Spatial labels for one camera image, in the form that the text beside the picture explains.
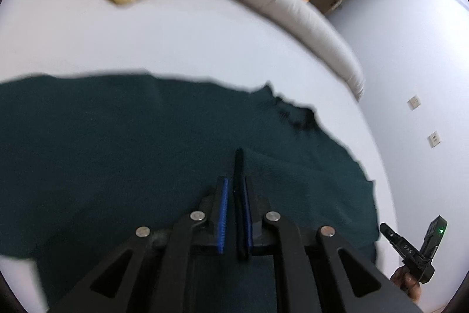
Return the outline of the person's right hand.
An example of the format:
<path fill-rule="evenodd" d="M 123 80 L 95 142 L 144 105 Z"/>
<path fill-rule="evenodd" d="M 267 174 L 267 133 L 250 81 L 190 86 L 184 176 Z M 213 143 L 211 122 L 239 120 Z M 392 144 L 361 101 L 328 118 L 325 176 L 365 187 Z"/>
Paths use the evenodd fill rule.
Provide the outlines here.
<path fill-rule="evenodd" d="M 413 277 L 405 267 L 397 268 L 390 281 L 398 286 L 413 301 L 418 303 L 421 298 L 421 284 Z"/>

